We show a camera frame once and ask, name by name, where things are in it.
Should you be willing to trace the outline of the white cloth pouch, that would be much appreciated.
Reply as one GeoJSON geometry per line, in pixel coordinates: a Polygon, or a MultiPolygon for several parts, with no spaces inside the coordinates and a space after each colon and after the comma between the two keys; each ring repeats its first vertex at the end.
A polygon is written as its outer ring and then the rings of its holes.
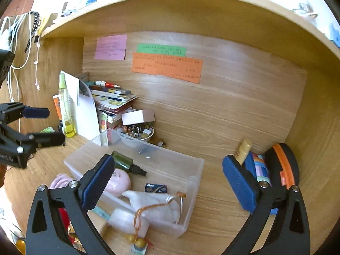
{"type": "Polygon", "coordinates": [[[175,195],[129,190],[123,192],[122,196],[129,199],[131,208],[139,217],[149,222],[177,223],[180,220],[182,206],[176,201],[175,195]]]}

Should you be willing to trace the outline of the gourd charm with orange cord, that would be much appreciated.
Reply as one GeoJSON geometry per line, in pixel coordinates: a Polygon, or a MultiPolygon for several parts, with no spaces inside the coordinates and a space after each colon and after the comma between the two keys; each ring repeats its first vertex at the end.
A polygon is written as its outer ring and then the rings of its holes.
{"type": "Polygon", "coordinates": [[[131,208],[134,211],[133,244],[137,247],[138,241],[145,239],[147,223],[179,223],[187,195],[183,192],[176,192],[174,195],[169,195],[167,193],[148,193],[128,190],[123,192],[123,197],[129,199],[131,208]]]}

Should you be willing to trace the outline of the red pouch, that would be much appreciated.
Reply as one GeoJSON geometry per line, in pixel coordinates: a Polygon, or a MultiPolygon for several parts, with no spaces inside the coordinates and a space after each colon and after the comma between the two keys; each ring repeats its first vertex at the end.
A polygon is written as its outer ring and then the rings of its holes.
{"type": "Polygon", "coordinates": [[[61,221],[63,223],[63,227],[65,229],[66,234],[69,232],[69,225],[70,225],[70,219],[67,214],[67,211],[64,208],[59,208],[58,209],[59,215],[61,217],[61,221]]]}

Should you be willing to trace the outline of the orange tube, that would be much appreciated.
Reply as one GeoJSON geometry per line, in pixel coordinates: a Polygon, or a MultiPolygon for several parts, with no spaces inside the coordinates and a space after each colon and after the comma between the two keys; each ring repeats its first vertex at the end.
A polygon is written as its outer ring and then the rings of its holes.
{"type": "Polygon", "coordinates": [[[62,121],[62,114],[61,114],[61,106],[60,106],[58,94],[53,96],[53,101],[54,101],[55,109],[56,109],[56,112],[57,112],[57,116],[59,118],[59,121],[61,122],[62,121]]]}

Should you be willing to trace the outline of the yellow spray bottle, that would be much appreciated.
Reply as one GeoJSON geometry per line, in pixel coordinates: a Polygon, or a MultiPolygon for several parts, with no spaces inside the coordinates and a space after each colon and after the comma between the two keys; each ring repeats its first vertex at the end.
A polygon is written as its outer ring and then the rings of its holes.
{"type": "Polygon", "coordinates": [[[69,110],[69,95],[66,87],[65,74],[59,74],[59,105],[63,122],[64,134],[66,137],[75,136],[75,128],[69,110]]]}

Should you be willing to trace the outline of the pink round case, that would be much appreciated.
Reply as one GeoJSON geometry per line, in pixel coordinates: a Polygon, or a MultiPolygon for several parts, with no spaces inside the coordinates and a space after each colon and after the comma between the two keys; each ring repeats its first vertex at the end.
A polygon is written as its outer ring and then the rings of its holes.
{"type": "Polygon", "coordinates": [[[122,169],[115,169],[104,191],[113,196],[121,196],[122,193],[130,189],[131,179],[129,174],[122,169]]]}

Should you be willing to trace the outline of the white round plastic container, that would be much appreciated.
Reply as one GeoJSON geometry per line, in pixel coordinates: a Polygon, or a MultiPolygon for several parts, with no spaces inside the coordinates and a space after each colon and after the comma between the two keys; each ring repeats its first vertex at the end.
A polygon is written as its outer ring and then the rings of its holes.
{"type": "Polygon", "coordinates": [[[141,220],[137,219],[134,225],[134,217],[135,213],[123,208],[116,208],[109,217],[108,224],[115,230],[126,234],[135,234],[135,228],[141,224],[138,236],[144,238],[150,226],[149,220],[144,218],[141,218],[141,220]]]}

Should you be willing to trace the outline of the dark green glass bottle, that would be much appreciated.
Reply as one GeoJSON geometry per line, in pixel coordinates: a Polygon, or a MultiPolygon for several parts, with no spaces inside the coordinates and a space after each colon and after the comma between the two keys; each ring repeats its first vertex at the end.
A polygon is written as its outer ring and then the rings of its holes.
{"type": "Polygon", "coordinates": [[[134,160],[130,157],[127,157],[117,151],[113,151],[111,153],[115,161],[115,168],[124,170],[126,173],[132,173],[141,175],[143,177],[146,176],[147,171],[143,170],[141,167],[134,164],[134,160]]]}

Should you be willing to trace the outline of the white paper sheet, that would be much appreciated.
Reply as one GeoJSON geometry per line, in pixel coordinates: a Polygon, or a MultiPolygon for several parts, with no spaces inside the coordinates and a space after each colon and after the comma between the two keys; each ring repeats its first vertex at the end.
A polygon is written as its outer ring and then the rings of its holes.
{"type": "Polygon", "coordinates": [[[69,110],[75,134],[92,140],[100,134],[95,102],[85,82],[67,72],[66,87],[69,95],[69,110]]]}

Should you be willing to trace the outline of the small blue staples box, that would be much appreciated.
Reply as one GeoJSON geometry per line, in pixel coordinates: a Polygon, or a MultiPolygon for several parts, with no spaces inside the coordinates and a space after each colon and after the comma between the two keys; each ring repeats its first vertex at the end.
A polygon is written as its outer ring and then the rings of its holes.
{"type": "Polygon", "coordinates": [[[167,186],[163,184],[145,184],[145,192],[147,193],[167,193],[167,186]]]}

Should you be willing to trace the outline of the black orange zipper case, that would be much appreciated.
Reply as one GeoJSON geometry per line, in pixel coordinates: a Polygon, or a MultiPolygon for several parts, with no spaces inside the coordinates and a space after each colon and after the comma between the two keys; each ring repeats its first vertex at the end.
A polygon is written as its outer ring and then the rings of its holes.
{"type": "Polygon", "coordinates": [[[291,148],[285,143],[277,143],[265,152],[265,164],[269,170],[271,186],[286,187],[299,185],[300,172],[291,148]]]}

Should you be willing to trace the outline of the clear plastic storage bin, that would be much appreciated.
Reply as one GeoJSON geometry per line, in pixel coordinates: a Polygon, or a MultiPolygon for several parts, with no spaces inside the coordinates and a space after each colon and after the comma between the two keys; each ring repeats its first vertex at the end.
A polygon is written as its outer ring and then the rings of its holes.
{"type": "Polygon", "coordinates": [[[178,203],[183,208],[178,223],[150,221],[152,228],[165,234],[175,238],[183,235],[195,205],[204,159],[164,149],[107,129],[66,157],[64,163],[72,176],[79,180],[87,170],[95,167],[104,154],[111,154],[113,151],[133,159],[135,165],[146,171],[145,176],[130,176],[134,191],[143,192],[146,184],[161,184],[167,186],[169,195],[177,192],[186,194],[185,201],[178,203]]]}

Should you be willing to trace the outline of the blue patchwork pencil pouch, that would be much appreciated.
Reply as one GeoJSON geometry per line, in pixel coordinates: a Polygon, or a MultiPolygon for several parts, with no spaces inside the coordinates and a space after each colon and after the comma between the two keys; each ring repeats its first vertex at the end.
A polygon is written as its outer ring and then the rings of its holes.
{"type": "MultiPolygon", "coordinates": [[[[249,152],[247,158],[245,159],[244,166],[245,169],[257,179],[257,181],[265,181],[270,186],[272,186],[269,177],[269,169],[265,164],[265,158],[263,155],[257,155],[253,152],[249,152]]],[[[240,204],[244,210],[252,214],[256,208],[256,200],[254,199],[254,193],[251,191],[251,189],[246,188],[246,186],[247,185],[245,185],[243,189],[243,197],[242,201],[240,201],[240,204]]]]}

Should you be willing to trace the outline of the red white marker pen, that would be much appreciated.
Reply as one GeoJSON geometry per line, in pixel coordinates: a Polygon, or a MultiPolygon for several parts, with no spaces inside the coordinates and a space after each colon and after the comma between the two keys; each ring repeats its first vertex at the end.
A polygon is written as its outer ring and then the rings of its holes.
{"type": "Polygon", "coordinates": [[[120,88],[119,85],[116,85],[116,84],[113,84],[113,83],[110,83],[110,82],[105,82],[105,81],[96,81],[95,85],[101,86],[101,87],[104,87],[104,88],[120,88]]]}

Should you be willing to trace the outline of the stack of books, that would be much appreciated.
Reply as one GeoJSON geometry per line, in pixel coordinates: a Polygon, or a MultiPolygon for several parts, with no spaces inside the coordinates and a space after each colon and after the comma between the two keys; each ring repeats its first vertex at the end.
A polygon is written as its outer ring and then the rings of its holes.
{"type": "Polygon", "coordinates": [[[95,81],[85,82],[95,102],[99,130],[117,128],[122,124],[122,114],[132,110],[138,98],[130,90],[123,88],[104,88],[95,85],[95,81]]]}

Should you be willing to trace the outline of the bowl of trinkets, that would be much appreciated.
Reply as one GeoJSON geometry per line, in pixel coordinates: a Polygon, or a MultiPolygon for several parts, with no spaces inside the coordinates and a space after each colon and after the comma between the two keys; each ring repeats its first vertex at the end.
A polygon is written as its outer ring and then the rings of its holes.
{"type": "Polygon", "coordinates": [[[150,124],[135,124],[130,126],[119,126],[116,132],[123,139],[139,140],[148,142],[154,135],[154,128],[150,124]]]}

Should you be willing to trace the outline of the cream lotion tube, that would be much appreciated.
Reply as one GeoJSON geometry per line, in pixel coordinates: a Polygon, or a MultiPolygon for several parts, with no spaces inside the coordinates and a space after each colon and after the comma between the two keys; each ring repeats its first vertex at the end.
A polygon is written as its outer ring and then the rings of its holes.
{"type": "Polygon", "coordinates": [[[245,159],[247,158],[247,155],[249,154],[251,147],[252,147],[251,140],[243,139],[235,155],[235,159],[239,164],[242,165],[245,162],[245,159]]]}

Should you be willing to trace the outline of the small white cardboard box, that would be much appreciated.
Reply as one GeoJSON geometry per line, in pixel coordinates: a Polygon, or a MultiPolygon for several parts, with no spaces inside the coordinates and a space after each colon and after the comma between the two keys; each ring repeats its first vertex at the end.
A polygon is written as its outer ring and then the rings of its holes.
{"type": "Polygon", "coordinates": [[[122,124],[124,126],[130,126],[141,123],[154,122],[154,111],[149,109],[134,110],[124,113],[122,115],[122,124]]]}

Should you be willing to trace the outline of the pink sticky note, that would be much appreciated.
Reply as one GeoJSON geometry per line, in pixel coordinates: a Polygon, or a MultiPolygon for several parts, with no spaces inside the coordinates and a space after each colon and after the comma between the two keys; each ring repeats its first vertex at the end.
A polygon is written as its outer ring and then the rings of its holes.
{"type": "Polygon", "coordinates": [[[113,35],[97,38],[95,59],[123,61],[126,54],[127,35],[113,35]]]}

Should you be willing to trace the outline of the green sticky note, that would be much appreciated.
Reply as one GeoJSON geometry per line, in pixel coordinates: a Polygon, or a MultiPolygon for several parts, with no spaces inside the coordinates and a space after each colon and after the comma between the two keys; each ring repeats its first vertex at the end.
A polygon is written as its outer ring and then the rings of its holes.
{"type": "Polygon", "coordinates": [[[137,47],[137,52],[146,54],[162,54],[186,57],[187,48],[174,45],[141,43],[137,47]]]}

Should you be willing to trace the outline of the orange sticky note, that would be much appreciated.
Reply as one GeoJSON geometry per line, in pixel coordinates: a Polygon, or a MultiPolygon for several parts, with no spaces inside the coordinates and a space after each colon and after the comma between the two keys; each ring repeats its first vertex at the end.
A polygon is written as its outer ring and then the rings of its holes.
{"type": "Polygon", "coordinates": [[[132,72],[162,75],[199,84],[203,60],[173,55],[133,52],[132,72]]]}

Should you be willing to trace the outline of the wooden shelf board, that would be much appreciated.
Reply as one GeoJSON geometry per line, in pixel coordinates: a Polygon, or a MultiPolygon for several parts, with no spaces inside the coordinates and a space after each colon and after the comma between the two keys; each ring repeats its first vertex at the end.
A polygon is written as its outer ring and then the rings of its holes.
{"type": "Polygon", "coordinates": [[[339,48],[296,13],[268,0],[111,0],[61,18],[44,37],[160,31],[261,49],[308,71],[339,76],[339,48]]]}

